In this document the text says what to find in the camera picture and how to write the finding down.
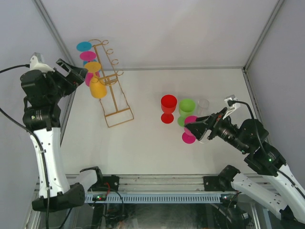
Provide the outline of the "clear wine glass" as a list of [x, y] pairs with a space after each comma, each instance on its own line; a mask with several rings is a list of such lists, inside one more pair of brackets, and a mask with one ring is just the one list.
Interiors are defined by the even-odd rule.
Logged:
[[201, 139], [201, 140], [198, 140], [198, 142], [201, 143], [201, 144], [207, 144], [207, 143], [209, 143], [210, 141], [209, 141], [207, 138], [203, 138], [203, 139]]
[[202, 117], [208, 115], [209, 101], [207, 99], [200, 99], [197, 105], [197, 116]]

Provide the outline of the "green plastic wine glass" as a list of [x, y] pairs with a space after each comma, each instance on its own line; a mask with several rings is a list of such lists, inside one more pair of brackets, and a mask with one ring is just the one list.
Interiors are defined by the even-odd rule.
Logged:
[[193, 99], [182, 99], [179, 103], [179, 118], [177, 123], [179, 126], [184, 126], [184, 121], [187, 117], [192, 116], [196, 108], [195, 101]]

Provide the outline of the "orange plastic wine glass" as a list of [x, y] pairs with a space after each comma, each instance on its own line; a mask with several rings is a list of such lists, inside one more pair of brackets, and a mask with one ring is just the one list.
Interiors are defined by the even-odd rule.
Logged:
[[107, 89], [106, 89], [106, 86], [102, 83], [102, 80], [97, 75], [97, 73], [90, 80], [89, 88], [90, 88], [92, 97], [101, 99], [107, 95]]

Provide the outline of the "cyan plastic wine glass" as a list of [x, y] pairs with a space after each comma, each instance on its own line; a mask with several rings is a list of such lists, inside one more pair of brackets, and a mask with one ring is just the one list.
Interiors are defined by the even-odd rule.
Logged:
[[82, 60], [83, 66], [89, 62], [97, 62], [97, 55], [92, 51], [92, 44], [90, 42], [80, 42], [77, 44], [76, 49], [80, 52], [79, 57]]

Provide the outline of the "red plastic wine glass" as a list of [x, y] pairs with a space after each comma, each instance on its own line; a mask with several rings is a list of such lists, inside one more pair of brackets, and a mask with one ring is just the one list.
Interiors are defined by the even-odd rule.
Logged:
[[177, 98], [171, 94], [164, 95], [161, 98], [161, 109], [163, 114], [161, 116], [161, 121], [165, 124], [170, 124], [174, 120], [174, 111], [177, 106]]

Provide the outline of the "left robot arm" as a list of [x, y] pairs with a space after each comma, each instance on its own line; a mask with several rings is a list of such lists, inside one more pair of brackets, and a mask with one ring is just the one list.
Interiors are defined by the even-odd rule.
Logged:
[[62, 59], [56, 63], [68, 73], [66, 76], [34, 53], [29, 71], [20, 77], [26, 94], [22, 120], [35, 149], [40, 179], [39, 196], [31, 205], [33, 210], [45, 213], [82, 206], [88, 189], [98, 191], [104, 186], [98, 167], [82, 169], [72, 185], [64, 173], [58, 103], [85, 81], [88, 70]]

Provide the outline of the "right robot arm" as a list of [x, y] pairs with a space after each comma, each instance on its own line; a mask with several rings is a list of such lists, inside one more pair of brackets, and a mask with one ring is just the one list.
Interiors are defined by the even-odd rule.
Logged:
[[238, 127], [231, 122], [230, 114], [234, 105], [225, 107], [218, 113], [196, 118], [184, 127], [201, 141], [209, 131], [208, 140], [219, 137], [246, 157], [245, 163], [258, 175], [269, 181], [273, 193], [251, 181], [234, 166], [227, 165], [211, 184], [213, 190], [235, 190], [244, 193], [272, 212], [285, 229], [305, 227], [305, 189], [292, 174], [281, 153], [266, 142], [269, 135], [254, 117], [243, 121]]

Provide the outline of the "right black base bracket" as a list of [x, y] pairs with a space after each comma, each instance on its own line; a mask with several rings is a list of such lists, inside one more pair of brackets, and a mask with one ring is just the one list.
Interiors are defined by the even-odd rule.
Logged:
[[225, 191], [224, 187], [220, 184], [218, 176], [204, 176], [203, 185], [206, 192]]

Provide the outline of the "black base bracket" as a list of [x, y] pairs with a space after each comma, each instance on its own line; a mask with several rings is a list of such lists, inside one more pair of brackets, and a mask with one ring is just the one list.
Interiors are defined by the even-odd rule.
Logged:
[[116, 175], [103, 176], [98, 178], [97, 182], [92, 186], [93, 191], [118, 191], [120, 178]]
[[218, 176], [204, 176], [203, 185], [206, 192], [225, 191], [224, 187], [220, 184]]

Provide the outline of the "left black base bracket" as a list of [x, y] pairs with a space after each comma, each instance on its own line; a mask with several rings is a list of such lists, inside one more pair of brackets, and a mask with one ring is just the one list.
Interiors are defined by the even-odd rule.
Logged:
[[120, 178], [116, 175], [103, 176], [98, 178], [97, 182], [92, 186], [93, 191], [118, 191]]

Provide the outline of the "aluminium mounting rail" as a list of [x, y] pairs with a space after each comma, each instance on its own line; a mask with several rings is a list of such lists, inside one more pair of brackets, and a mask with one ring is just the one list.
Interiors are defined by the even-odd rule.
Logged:
[[203, 177], [195, 175], [118, 175], [118, 191], [127, 193], [202, 193]]

